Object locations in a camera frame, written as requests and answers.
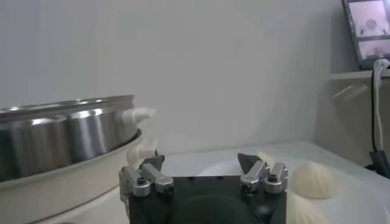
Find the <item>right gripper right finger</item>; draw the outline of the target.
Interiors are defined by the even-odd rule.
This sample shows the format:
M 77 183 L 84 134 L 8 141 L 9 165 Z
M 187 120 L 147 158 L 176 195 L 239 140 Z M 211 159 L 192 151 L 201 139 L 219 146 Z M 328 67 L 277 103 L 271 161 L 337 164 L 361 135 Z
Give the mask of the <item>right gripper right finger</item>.
M 255 194 L 259 188 L 268 194 L 280 194 L 288 188 L 288 169 L 283 163 L 272 167 L 259 156 L 244 153 L 237 154 L 243 174 L 240 176 L 240 188 L 244 194 Z

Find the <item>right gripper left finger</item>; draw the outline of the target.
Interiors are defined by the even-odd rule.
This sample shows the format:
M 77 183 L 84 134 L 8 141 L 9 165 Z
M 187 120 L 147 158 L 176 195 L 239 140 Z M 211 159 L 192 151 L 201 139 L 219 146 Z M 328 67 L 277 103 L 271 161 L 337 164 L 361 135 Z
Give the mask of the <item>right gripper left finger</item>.
M 173 177 L 163 175 L 161 168 L 165 157 L 163 155 L 146 158 L 135 168 L 133 165 L 124 166 L 119 171 L 119 193 L 121 197 L 133 195 L 148 197 L 152 188 L 159 194 L 168 194 L 173 190 Z

